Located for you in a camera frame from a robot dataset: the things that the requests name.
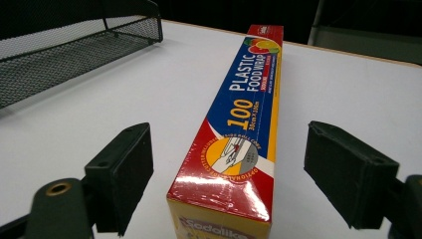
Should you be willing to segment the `blue red food wrap box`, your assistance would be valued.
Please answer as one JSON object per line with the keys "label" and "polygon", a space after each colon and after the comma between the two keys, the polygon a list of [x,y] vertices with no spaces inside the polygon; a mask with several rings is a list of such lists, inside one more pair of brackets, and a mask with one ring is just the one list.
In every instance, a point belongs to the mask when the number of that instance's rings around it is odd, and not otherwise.
{"label": "blue red food wrap box", "polygon": [[167,194],[177,239],[268,239],[284,29],[253,25]]}

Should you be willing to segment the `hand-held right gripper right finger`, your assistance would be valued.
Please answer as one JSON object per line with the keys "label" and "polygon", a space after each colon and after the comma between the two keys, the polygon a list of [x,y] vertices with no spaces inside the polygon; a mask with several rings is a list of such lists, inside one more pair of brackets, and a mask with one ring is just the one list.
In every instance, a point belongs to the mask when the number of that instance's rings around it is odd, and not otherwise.
{"label": "hand-held right gripper right finger", "polygon": [[378,229],[399,163],[340,127],[311,121],[305,171],[355,229]]}

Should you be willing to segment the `black wire mesh tray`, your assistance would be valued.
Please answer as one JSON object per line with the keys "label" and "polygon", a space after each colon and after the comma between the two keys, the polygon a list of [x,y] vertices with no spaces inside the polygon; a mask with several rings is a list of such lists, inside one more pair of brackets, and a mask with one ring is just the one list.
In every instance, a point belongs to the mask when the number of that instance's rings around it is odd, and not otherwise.
{"label": "black wire mesh tray", "polygon": [[162,40],[152,0],[0,0],[0,109]]}

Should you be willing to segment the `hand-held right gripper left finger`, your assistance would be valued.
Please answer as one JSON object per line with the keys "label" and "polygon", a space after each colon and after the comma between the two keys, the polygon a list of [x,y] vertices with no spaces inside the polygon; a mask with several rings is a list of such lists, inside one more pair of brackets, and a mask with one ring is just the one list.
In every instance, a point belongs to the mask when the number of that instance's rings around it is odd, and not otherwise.
{"label": "hand-held right gripper left finger", "polygon": [[123,236],[153,174],[150,124],[122,130],[86,166],[90,218],[101,233]]}

